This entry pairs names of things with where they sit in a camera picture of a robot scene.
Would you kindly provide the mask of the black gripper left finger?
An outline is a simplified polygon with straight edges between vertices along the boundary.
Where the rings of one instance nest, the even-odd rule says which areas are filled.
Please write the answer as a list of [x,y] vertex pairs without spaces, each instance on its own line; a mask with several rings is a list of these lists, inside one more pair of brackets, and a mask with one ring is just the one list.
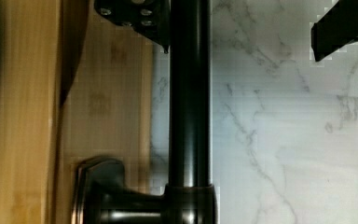
[[128,26],[169,51],[169,0],[94,0],[94,9],[114,25]]

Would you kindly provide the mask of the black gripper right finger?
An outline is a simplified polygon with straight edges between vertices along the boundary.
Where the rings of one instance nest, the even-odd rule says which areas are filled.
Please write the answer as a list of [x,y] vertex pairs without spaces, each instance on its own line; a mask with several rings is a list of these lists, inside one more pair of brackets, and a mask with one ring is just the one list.
[[358,0],[338,0],[310,31],[316,62],[358,42]]

